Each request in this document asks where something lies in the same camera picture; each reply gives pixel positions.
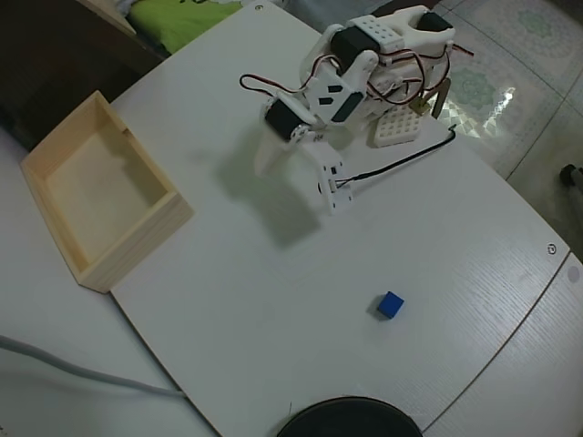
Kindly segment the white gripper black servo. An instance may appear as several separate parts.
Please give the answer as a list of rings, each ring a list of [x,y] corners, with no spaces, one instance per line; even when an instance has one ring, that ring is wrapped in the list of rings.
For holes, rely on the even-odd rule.
[[[303,91],[278,92],[264,111],[263,120],[271,130],[261,134],[253,161],[255,175],[266,175],[292,148],[321,140],[317,129],[342,126],[363,100],[361,88],[328,72],[314,77]]]

